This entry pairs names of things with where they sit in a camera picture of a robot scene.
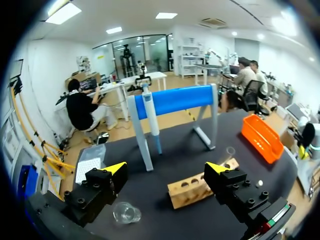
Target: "person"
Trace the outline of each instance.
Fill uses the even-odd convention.
[[[252,71],[254,71],[255,75],[256,75],[256,79],[259,82],[264,83],[262,85],[262,87],[260,88],[260,93],[263,96],[267,96],[268,95],[268,84],[267,84],[267,80],[265,78],[265,75],[259,70],[259,64],[257,61],[252,60],[250,62],[250,68],[252,69]]]
[[[68,84],[69,96],[66,99],[66,109],[72,125],[85,131],[96,126],[105,118],[108,130],[118,123],[112,110],[106,104],[98,105],[100,87],[97,86],[93,98],[80,91],[80,83],[72,79]]]
[[[250,67],[250,60],[245,57],[239,58],[239,68],[237,76],[233,78],[233,82],[240,86],[239,90],[236,90],[236,94],[232,94],[232,90],[224,93],[221,97],[221,113],[226,113],[235,107],[234,101],[239,99],[238,95],[243,94],[246,86],[250,83],[251,80],[257,80],[255,72]]]

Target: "glass wall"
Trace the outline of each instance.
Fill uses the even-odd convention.
[[[169,69],[166,35],[144,36],[143,42],[148,73],[167,72]]]
[[[117,76],[119,79],[137,75],[137,63],[144,63],[144,41],[141,36],[131,37],[112,43]]]
[[[112,44],[105,44],[93,49],[93,71],[101,75],[102,81],[109,79],[110,75],[116,75],[116,66]]]
[[[169,71],[166,35],[136,36],[93,49],[93,70],[102,78],[135,76],[138,61],[146,64],[148,73]]]

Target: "man in black shirt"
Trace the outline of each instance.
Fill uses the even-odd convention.
[[[105,104],[98,105],[100,87],[95,89],[93,98],[80,92],[79,89],[79,81],[72,79],[68,84],[69,96],[66,99],[66,109],[70,121],[76,129],[89,131],[103,118],[106,118],[108,130],[117,125],[117,120],[111,109]]]

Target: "wooden block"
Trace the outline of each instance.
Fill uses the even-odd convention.
[[[234,158],[225,161],[221,165],[225,166],[226,164],[230,169],[239,167]],[[193,204],[214,194],[204,179],[204,172],[170,183],[167,187],[174,209]]]

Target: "clear plastic cup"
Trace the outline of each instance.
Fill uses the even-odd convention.
[[[225,149],[225,152],[223,153],[222,157],[220,158],[219,164],[226,163],[226,161],[232,159],[235,153],[236,153],[236,150],[232,146],[228,146]]]
[[[118,202],[113,208],[113,217],[120,224],[136,223],[141,219],[141,211],[128,202]]]

